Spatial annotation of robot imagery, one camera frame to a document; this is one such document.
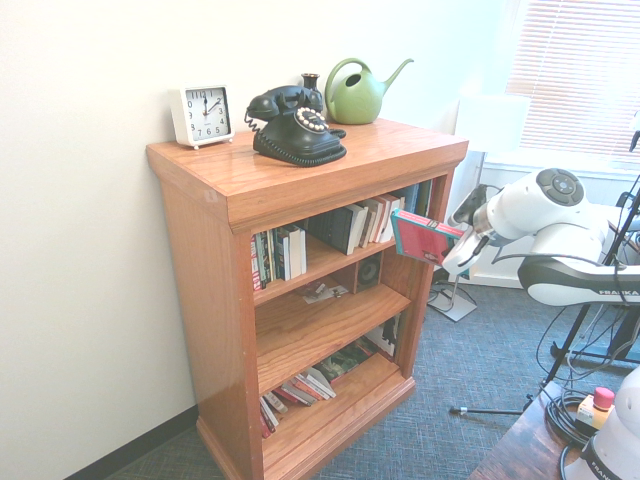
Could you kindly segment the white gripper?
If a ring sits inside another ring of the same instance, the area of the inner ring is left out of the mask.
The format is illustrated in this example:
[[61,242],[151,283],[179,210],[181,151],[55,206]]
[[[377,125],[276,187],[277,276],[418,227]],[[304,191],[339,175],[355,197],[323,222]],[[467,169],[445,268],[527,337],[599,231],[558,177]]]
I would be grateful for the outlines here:
[[479,258],[482,250],[495,239],[492,229],[479,231],[469,227],[442,261],[442,267],[451,275],[467,271]]

